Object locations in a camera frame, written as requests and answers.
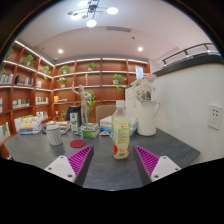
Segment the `cabinet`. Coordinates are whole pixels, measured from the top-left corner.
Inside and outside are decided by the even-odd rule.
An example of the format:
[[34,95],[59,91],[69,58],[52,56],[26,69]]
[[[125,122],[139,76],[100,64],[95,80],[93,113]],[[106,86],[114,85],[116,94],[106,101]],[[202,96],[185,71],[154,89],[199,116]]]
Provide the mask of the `cabinet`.
[[[11,84],[0,84],[0,98],[3,101],[3,111],[0,113],[0,125],[9,123],[11,136],[16,134],[14,119],[26,116],[28,114],[36,115],[36,112],[47,111],[48,119],[54,119],[56,111],[59,114],[62,110],[66,110],[68,106],[80,105],[80,96],[72,92],[72,83],[75,82],[75,89],[79,91],[79,85],[83,85],[85,90],[92,90],[96,96],[93,110],[98,105],[115,104],[116,100],[124,99],[124,89],[117,91],[116,85],[113,85],[112,77],[114,74],[126,77],[125,85],[129,85],[136,79],[135,65],[143,68],[144,73],[150,72],[148,62],[137,61],[124,58],[89,58],[83,60],[68,61],[53,65],[42,56],[35,53],[32,49],[15,41],[12,46],[13,52],[10,57],[3,62],[6,73],[13,73]],[[34,58],[34,67],[30,68],[21,61],[27,55],[32,55]],[[94,62],[96,70],[88,71],[88,63]],[[61,74],[60,68],[63,65],[68,65],[69,73]],[[42,71],[44,66],[50,67],[50,74],[45,74]],[[33,79],[31,86],[15,84],[17,76]],[[62,88],[57,80],[60,77],[65,77],[65,86]],[[41,82],[41,87],[36,86],[36,83]],[[60,96],[61,99],[67,99],[67,102],[56,103],[54,96]],[[48,103],[36,104],[36,97],[48,97]],[[30,105],[14,108],[13,101],[18,99],[29,99]],[[95,114],[91,115],[91,122],[95,122]]]

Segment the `bottle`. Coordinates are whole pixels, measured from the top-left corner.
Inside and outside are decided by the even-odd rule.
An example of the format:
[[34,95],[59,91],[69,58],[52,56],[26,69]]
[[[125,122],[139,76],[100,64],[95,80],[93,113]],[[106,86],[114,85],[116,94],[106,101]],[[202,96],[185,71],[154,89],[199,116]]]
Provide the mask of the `bottle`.
[[115,159],[125,159],[129,154],[130,117],[125,108],[125,101],[116,101],[117,110],[112,115],[112,141]]

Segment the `light fixture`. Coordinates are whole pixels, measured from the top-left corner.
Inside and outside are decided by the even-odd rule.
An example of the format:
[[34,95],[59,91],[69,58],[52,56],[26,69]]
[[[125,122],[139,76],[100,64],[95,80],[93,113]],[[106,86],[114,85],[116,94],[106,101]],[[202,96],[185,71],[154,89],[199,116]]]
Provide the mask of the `light fixture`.
[[88,27],[94,27],[94,26],[96,26],[96,20],[91,19],[86,23],[86,25]]
[[77,20],[80,19],[80,15],[78,13],[75,13],[74,15],[71,16],[71,20]]
[[114,15],[118,12],[118,9],[115,7],[110,7],[110,8],[105,8],[105,7],[99,7],[99,2],[100,0],[91,0],[91,1],[82,1],[78,4],[78,6],[83,7],[83,6],[88,6],[88,8],[81,8],[81,9],[76,9],[68,12],[68,15],[72,15],[71,19],[72,20],[77,20],[79,18],[87,18],[89,14],[93,14],[92,19],[90,19],[86,25],[88,27],[94,27],[96,26],[97,22],[94,20],[94,16],[96,12],[99,12],[100,15],[103,15],[104,12],[102,9],[106,9],[108,14]]
[[82,2],[79,2],[79,4],[78,4],[79,7],[83,7],[86,5],[88,5],[88,1],[82,1]]
[[118,13],[118,9],[114,8],[114,7],[111,7],[109,9],[107,9],[107,13],[109,13],[111,15],[117,14]]

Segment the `package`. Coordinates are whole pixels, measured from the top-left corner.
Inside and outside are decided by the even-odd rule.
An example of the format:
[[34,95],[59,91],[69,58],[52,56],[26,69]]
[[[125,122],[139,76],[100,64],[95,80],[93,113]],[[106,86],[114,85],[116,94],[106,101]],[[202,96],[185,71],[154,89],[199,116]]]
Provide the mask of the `package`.
[[71,122],[71,130],[72,131],[78,131],[79,130],[79,114],[76,113],[70,113],[70,122]]
[[100,133],[100,129],[97,128],[95,131],[82,131],[83,138],[96,138]]
[[81,126],[82,131],[95,131],[98,129],[98,123],[84,123]]

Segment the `pink coaster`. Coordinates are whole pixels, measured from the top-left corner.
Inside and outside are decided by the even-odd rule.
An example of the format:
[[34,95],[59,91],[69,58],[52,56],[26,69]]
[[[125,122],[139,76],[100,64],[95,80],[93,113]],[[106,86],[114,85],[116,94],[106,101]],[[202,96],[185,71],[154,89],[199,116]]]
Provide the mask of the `pink coaster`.
[[84,146],[86,144],[86,142],[84,140],[74,140],[72,142],[70,142],[70,146],[73,148],[80,148],[82,146]]

